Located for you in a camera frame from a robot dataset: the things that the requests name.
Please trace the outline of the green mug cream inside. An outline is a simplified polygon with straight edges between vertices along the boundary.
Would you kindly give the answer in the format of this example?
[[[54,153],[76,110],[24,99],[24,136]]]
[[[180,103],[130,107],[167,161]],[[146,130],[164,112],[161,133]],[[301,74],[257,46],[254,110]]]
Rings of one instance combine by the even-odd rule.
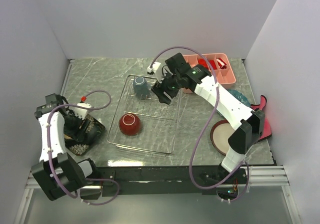
[[[151,97],[148,82],[142,76],[138,76],[133,80],[133,91],[137,99],[146,100]]]

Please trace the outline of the wire dish rack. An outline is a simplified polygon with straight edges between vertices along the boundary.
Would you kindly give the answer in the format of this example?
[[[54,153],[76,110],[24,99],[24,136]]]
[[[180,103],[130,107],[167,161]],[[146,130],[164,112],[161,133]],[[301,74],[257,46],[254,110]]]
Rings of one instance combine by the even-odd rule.
[[[169,105],[159,103],[152,91],[146,99],[138,99],[133,87],[135,78],[137,75],[131,74],[125,80],[107,141],[121,148],[169,155],[175,147],[182,94],[179,92]],[[120,118],[129,113],[141,121],[141,130],[134,136],[123,134],[119,128]]]

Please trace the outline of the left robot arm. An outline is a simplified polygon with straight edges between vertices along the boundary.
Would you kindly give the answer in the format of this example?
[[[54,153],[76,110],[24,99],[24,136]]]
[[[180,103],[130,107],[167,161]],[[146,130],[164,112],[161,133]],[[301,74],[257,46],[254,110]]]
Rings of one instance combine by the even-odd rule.
[[[39,163],[31,173],[46,196],[54,201],[86,184],[94,185],[100,173],[91,159],[76,162],[71,153],[81,156],[105,131],[104,125],[88,113],[92,106],[85,98],[67,106],[65,97],[50,94],[34,113],[41,127],[42,148]]]

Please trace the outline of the dark brown patterned bowl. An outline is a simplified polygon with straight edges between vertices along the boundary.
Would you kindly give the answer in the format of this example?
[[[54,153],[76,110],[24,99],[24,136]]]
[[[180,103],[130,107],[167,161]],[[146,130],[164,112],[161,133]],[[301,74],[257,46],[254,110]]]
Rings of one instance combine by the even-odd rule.
[[[76,141],[76,139],[74,139],[71,136],[68,136],[67,134],[64,134],[64,141],[65,142],[74,142],[74,141]]]

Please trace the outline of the cream bowl brown stripes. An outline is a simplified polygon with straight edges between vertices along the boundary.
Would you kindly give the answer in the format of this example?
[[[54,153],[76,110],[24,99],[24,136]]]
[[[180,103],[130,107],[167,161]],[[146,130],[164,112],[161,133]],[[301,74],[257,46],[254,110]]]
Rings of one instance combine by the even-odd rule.
[[[120,131],[127,136],[135,136],[142,130],[140,118],[133,113],[122,115],[118,121]]]

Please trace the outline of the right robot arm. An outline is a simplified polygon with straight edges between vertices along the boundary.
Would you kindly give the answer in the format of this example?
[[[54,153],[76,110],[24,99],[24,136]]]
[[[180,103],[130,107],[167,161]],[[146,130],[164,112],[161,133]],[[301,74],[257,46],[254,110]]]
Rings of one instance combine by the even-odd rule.
[[[228,138],[229,150],[221,162],[219,177],[222,182],[231,183],[248,150],[263,134],[264,112],[245,106],[218,83],[214,72],[199,64],[191,67],[181,53],[167,59],[165,64],[153,61],[147,73],[156,77],[151,90],[160,103],[170,104],[180,89],[189,89],[229,122],[233,133]]]

